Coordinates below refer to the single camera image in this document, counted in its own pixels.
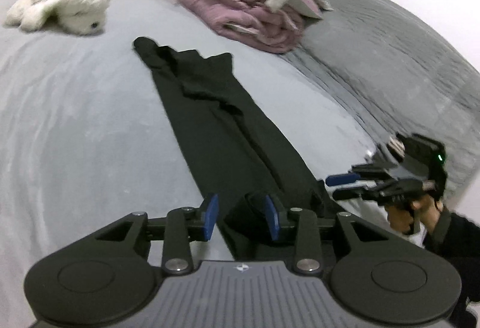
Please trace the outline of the person right forearm black sleeve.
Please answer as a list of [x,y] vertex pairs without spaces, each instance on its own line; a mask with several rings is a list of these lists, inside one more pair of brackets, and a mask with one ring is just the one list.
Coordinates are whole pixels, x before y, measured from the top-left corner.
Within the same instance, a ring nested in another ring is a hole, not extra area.
[[433,232],[426,233],[423,245],[450,262],[460,275],[461,295],[450,323],[454,327],[476,327],[478,318],[467,307],[479,302],[479,226],[444,208]]

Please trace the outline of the person right hand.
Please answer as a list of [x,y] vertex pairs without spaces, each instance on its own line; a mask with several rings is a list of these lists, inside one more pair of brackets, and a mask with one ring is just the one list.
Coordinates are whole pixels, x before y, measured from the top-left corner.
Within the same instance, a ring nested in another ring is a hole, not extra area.
[[424,195],[418,201],[413,201],[411,208],[412,213],[394,205],[386,206],[387,220],[391,228],[406,235],[410,226],[415,221],[419,221],[432,234],[444,209],[442,201],[436,201],[432,196]]

